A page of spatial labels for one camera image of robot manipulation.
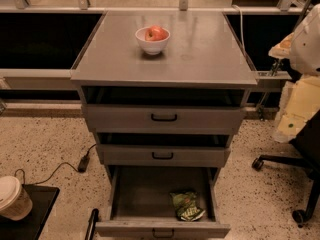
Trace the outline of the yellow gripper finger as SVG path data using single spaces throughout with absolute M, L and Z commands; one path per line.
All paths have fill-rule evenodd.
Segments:
M 291 44 L 294 34 L 290 33 L 281 42 L 273 46 L 268 55 L 276 59 L 289 59 L 291 56 Z

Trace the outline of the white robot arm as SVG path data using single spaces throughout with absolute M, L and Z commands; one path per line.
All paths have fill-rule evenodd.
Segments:
M 306 75 L 320 75 L 320 5 L 312 8 L 295 30 L 273 46 L 268 55 L 288 59 L 293 70 Z

